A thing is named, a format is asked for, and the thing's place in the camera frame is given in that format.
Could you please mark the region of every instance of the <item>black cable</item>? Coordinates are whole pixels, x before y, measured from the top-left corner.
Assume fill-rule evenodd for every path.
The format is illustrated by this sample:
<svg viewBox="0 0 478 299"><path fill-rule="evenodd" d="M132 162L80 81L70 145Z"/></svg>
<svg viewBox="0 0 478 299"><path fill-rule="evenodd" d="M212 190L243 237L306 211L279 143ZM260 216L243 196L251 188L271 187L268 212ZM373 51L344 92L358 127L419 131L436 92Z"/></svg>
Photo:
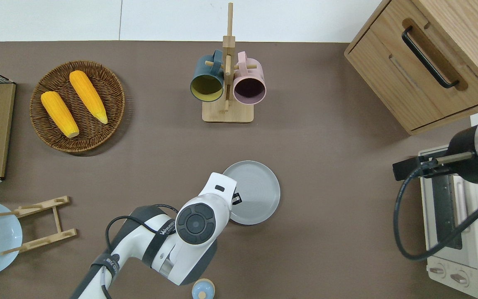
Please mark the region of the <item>black cable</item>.
<svg viewBox="0 0 478 299"><path fill-rule="evenodd" d="M170 208L171 210L178 213L178 210L176 208L174 208L173 206L169 206L168 204L156 204L155 206ZM115 221L117 221L119 219L130 219L130 220L134 221L135 223L138 223L139 225L142 225L143 227L145 227L146 229L148 229L152 233L157 233L157 231L155 231L154 229L152 229L151 227L149 227L143 221L141 221L140 219L138 219L136 217L133 217L133 216L118 216L118 217L112 219L112 221L110 221L110 223L108 223L108 225L106 226L106 230L105 230L106 246L108 247L108 252L110 252L110 253L112 253L112 251L114 250L114 248L112 248L112 244L110 243L110 227L112 226L112 224L114 224ZM172 235L173 233L176 233L175 229L173 229L173 231L170 233L170 235Z"/></svg>
<svg viewBox="0 0 478 299"><path fill-rule="evenodd" d="M110 296L110 294L108 293L108 290L106 289L106 286L103 284L101 286L101 289L102 289L102 293L104 294L104 296L106 297L106 299L112 299L112 297Z"/></svg>
<svg viewBox="0 0 478 299"><path fill-rule="evenodd" d="M175 211L178 214L178 210L174 208L174 206L169 206L168 204L155 204L154 206L162 206L163 208L170 208L171 210Z"/></svg>
<svg viewBox="0 0 478 299"><path fill-rule="evenodd" d="M108 252L109 253L112 253L112 251L114 250L114 248L112 248L112 244L110 243L110 227L112 226L112 224L114 224L115 221L120 220L120 219L130 219L130 220L134 221L135 223L138 223L139 225L142 225L143 227L145 227L146 229L148 229L152 233L157 233L157 231L155 231L154 229L152 229L151 227L149 227L143 221L139 220L136 217L133 217L133 216L118 216L118 217L112 219L112 221L110 221L110 223L108 223L108 225L106 226L105 237L106 237L106 246L108 247Z"/></svg>
<svg viewBox="0 0 478 299"><path fill-rule="evenodd" d="M461 224L459 224L455 229L449 233L449 235L442 241L436 243L435 246L433 246L430 250L427 250L424 253L421 254L410 254L408 253L405 248L402 245L401 239L400 239L400 228L398 227L398 216L400 214L400 204L402 202L402 196L405 192L405 189L407 188L408 183L417 176L417 173L421 171L424 168L429 167L429 165L433 161L425 162L416 169L414 169L406 178L406 180L403 182L400 191L398 192L398 196L396 198L396 205L394 206L394 217L393 217L393 226L394 226L394 238L396 239L396 245L398 246L398 249L402 253L402 255L410 260L413 261L423 261L430 257L431 255L437 253L438 251L442 250L449 242L451 242L455 237L460 235L462 231L467 229L472 223L474 223L478 219L478 209L475 210L475 212L471 213L467 218L462 221Z"/></svg>

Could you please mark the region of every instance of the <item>yellow corn cob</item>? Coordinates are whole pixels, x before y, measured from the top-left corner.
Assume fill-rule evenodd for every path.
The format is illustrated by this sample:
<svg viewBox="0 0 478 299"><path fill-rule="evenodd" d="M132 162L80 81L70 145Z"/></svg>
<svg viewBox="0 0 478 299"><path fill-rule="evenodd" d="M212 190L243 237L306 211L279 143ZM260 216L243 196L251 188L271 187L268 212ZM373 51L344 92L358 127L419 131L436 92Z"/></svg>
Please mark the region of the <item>yellow corn cob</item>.
<svg viewBox="0 0 478 299"><path fill-rule="evenodd" d="M88 76L83 71L73 71L70 73L70 82L91 115L101 123L108 123L105 107Z"/></svg>
<svg viewBox="0 0 478 299"><path fill-rule="evenodd" d="M51 119L67 138L78 135L75 120L57 92L46 91L42 93L40 100Z"/></svg>

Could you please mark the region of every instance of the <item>gray plate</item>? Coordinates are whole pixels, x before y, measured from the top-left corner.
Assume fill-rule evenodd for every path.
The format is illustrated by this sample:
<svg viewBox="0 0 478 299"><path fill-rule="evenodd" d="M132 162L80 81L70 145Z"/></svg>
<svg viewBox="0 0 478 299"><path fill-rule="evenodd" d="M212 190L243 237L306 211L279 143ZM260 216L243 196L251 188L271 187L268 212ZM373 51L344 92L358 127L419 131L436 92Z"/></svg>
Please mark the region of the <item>gray plate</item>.
<svg viewBox="0 0 478 299"><path fill-rule="evenodd" d="M231 219L243 225L255 225L267 220L279 204L280 188L276 175L256 161L241 161L223 173L237 181L237 191L243 202L232 207Z"/></svg>

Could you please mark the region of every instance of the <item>wooden cabinet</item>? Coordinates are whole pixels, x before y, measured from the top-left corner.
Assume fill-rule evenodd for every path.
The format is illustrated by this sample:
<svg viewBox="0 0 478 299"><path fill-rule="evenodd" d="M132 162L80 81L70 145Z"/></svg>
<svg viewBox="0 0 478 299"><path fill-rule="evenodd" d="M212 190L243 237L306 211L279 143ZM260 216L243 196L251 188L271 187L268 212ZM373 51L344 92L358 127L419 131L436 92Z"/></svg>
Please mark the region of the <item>wooden cabinet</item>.
<svg viewBox="0 0 478 299"><path fill-rule="evenodd" d="M478 112L478 0L384 0L345 56L409 134Z"/></svg>

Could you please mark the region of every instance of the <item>round woven tray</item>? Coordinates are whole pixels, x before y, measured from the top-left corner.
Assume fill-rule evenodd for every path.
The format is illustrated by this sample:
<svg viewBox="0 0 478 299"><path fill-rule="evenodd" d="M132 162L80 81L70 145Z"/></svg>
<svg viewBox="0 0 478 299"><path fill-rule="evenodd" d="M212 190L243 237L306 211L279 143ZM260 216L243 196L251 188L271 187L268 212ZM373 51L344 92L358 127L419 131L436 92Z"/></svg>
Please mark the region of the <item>round woven tray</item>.
<svg viewBox="0 0 478 299"><path fill-rule="evenodd" d="M106 109L106 125L91 115L73 89L69 77L74 70L81 70L90 78ZM78 136L67 138L49 117L40 100L46 91L56 91L64 100L78 126ZM125 92L111 70L93 61L70 61L51 70L38 82L32 93L30 117L36 134L47 145L66 153L79 153L110 138L121 123L124 110Z"/></svg>

